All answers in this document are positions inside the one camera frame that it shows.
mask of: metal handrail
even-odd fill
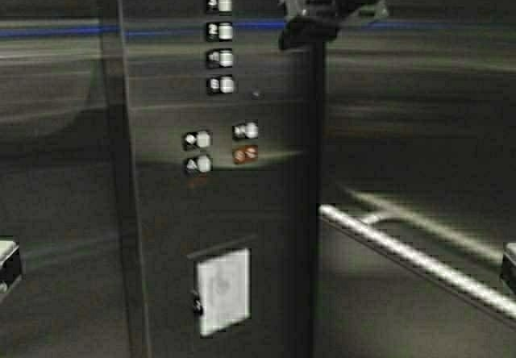
[[[333,206],[322,205],[319,213],[345,235],[516,328],[516,302],[511,298]]]

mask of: elevator button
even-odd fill
[[[208,69],[231,68],[232,66],[232,49],[214,49],[206,54],[206,67]]]
[[[206,83],[208,94],[232,94],[235,92],[233,76],[219,76],[208,79]]]
[[[185,161],[185,172],[187,175],[198,175],[211,171],[211,158],[208,155],[201,155],[197,158],[189,158]]]
[[[209,131],[189,132],[183,135],[183,149],[185,151],[208,148],[210,145],[211,133]]]
[[[233,24],[230,22],[210,22],[206,25],[206,40],[208,42],[233,40]]]
[[[260,135],[260,129],[256,122],[248,122],[233,126],[233,139],[257,139]]]
[[[258,146],[243,146],[233,151],[233,163],[246,164],[258,159]]]
[[[206,13],[230,15],[233,11],[233,0],[206,0]]]

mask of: red button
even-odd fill
[[[233,151],[235,164],[246,164],[258,159],[258,146],[243,146]]]

